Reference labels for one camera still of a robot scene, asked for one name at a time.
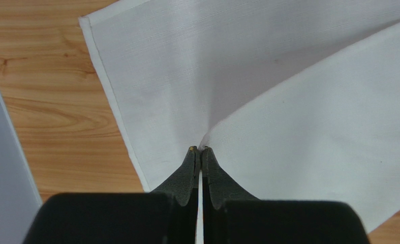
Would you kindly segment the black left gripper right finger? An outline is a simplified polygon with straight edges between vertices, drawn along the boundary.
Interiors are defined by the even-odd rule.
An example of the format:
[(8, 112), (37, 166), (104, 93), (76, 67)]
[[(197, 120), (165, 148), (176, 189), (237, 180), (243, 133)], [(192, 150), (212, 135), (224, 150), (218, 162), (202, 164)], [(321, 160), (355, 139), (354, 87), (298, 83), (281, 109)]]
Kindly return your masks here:
[(210, 147), (201, 154), (203, 196), (213, 210), (220, 209), (227, 201), (258, 200), (239, 185), (218, 163)]

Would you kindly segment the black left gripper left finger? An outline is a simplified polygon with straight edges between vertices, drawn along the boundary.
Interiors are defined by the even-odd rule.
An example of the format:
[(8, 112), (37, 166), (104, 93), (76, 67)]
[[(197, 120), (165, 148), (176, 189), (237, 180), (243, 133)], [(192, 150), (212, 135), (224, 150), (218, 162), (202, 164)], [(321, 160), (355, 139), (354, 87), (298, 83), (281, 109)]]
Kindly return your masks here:
[(191, 146), (182, 164), (152, 193), (165, 193), (175, 197), (180, 206), (198, 202), (200, 151)]

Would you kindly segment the white cloth napkin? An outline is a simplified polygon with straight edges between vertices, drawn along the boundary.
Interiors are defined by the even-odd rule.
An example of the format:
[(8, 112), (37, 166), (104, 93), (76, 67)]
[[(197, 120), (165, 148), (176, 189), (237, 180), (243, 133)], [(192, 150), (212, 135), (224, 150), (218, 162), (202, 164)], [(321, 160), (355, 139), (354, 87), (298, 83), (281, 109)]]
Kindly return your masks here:
[(260, 199), (400, 210), (400, 1), (117, 1), (79, 19), (144, 191), (189, 146)]

